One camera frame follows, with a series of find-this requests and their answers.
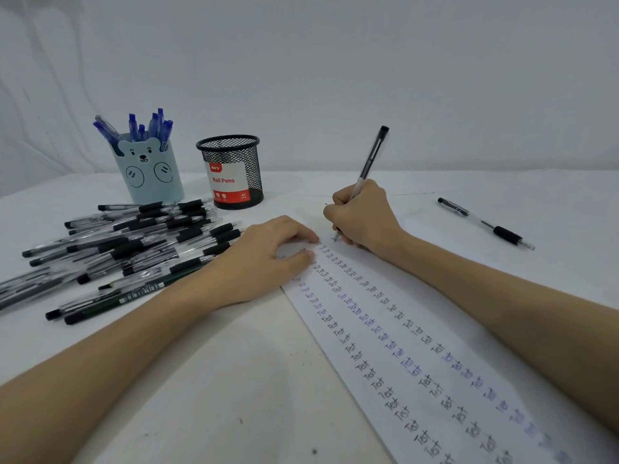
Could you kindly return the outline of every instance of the sheet of paper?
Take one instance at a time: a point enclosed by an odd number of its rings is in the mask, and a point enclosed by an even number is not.
[[[446,298],[331,237],[280,250],[316,253],[283,288],[398,462],[619,460],[610,432]]]

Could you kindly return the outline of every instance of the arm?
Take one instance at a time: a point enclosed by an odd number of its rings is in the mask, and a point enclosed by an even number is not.
[[[265,295],[311,264],[312,252],[277,260],[277,247],[293,237],[318,241],[289,217],[248,228],[202,270],[1,386],[0,461],[73,459],[124,391],[198,320]]]
[[[375,182],[344,205],[349,189],[325,208],[347,243],[367,247],[440,291],[619,434],[619,311],[417,239],[400,228]]]

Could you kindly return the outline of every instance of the barcode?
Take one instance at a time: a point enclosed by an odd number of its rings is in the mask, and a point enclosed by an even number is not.
[[[143,286],[142,288],[139,288],[135,291],[132,291],[131,293],[128,293],[124,298],[121,298],[118,302],[120,304],[129,303],[130,301],[133,301],[134,299],[148,295],[149,293],[152,293],[153,291],[157,291],[158,289],[161,289],[164,286],[165,285],[163,284],[163,282],[157,283],[156,285]]]

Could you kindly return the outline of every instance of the black mesh pen holder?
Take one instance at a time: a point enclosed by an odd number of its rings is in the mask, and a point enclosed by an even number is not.
[[[222,135],[196,143],[209,175],[216,207],[241,210],[264,199],[258,143],[260,139],[253,135]]]

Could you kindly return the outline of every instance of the white tabletop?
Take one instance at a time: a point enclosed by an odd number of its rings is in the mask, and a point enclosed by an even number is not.
[[[505,270],[619,308],[619,172],[380,172],[398,216]],[[187,199],[209,194],[182,177]],[[284,213],[315,229],[351,173],[264,172],[265,200],[221,211],[259,223]],[[440,208],[438,196],[522,234],[518,251]],[[20,256],[64,234],[63,222],[128,201],[116,174],[74,174],[0,199],[0,280],[28,270]],[[95,287],[72,286],[0,313],[0,383],[109,324],[138,303],[67,327],[43,314]],[[173,345],[104,420],[76,463],[391,462],[283,292],[222,309]]]

